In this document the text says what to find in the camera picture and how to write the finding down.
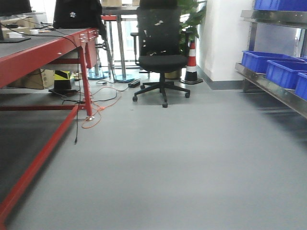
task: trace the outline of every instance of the blue storage bin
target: blue storage bin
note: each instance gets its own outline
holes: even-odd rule
[[[302,61],[285,54],[273,54],[257,51],[243,51],[242,65],[256,73],[266,73],[268,60]]]
[[[307,11],[306,0],[256,0],[255,10]]]
[[[301,59],[301,60],[307,62],[307,58],[306,58],[306,57],[299,57],[299,59]]]
[[[283,88],[295,89],[299,72],[307,73],[307,62],[269,60],[266,78]]]
[[[298,81],[295,89],[295,94],[307,100],[307,74],[298,73]]]

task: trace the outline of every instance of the traffic cone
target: traffic cone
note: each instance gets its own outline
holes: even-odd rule
[[[79,91],[74,84],[74,77],[69,71],[56,70],[54,72],[54,88],[49,92],[66,94]]]
[[[180,80],[182,83],[195,85],[197,83],[203,82],[203,79],[197,78],[197,71],[196,71],[196,57],[195,57],[195,41],[191,41],[189,47],[189,57],[188,57],[188,64],[187,64],[187,71],[186,76]]]

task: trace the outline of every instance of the orange and white traffic cone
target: orange and white traffic cone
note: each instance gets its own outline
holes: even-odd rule
[[[194,85],[203,82],[203,79],[197,78],[195,55],[196,55],[195,41],[191,41],[189,47],[189,57],[188,57],[186,76],[184,80],[183,79],[180,80],[182,83]]]

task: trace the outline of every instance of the table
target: table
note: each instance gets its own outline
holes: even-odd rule
[[[7,196],[0,200],[0,230],[5,230],[4,222],[19,198],[44,164],[51,151],[74,120],[79,109],[85,109],[92,115],[91,97],[87,80],[87,69],[93,67],[96,60],[95,39],[97,30],[63,29],[44,33],[30,40],[16,44],[0,44],[0,87],[3,87],[24,75],[39,69],[45,64],[80,64],[82,71],[84,103],[80,105],[40,105],[40,106],[2,106],[0,111],[35,111],[35,110],[70,110],[46,145],[21,175]],[[58,59],[73,51],[78,51],[78,58]]]
[[[116,16],[116,23],[118,28],[118,42],[119,42],[119,52],[120,52],[120,63],[122,76],[117,77],[116,81],[118,82],[130,82],[134,78],[128,78],[126,74],[126,64],[125,64],[125,55],[124,55],[124,45],[123,45],[123,34],[121,28],[122,15],[134,15],[136,14],[137,6],[119,6],[119,7],[102,7],[103,15],[114,15]]]

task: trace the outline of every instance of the red metal table frame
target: red metal table frame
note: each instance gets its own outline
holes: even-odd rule
[[[27,170],[20,177],[15,186],[11,189],[6,198],[0,201],[0,230],[6,230],[5,220],[23,195],[32,179],[44,164],[53,148],[56,146],[62,135],[74,120],[79,109],[85,109],[87,115],[92,115],[91,97],[87,79],[86,68],[91,68],[96,64],[95,39],[98,37],[97,30],[93,28],[78,30],[63,30],[69,35],[58,33],[47,42],[38,41],[33,47],[26,48],[19,52],[0,57],[0,87],[3,87],[22,76],[39,69],[49,63],[56,64],[80,64],[82,71],[82,81],[84,90],[84,103],[80,105],[40,105],[40,106],[6,106],[0,107],[0,111],[21,111],[21,110],[70,110],[68,116],[60,124],[47,144],[37,154]],[[58,59],[59,57],[77,50],[78,59]]]

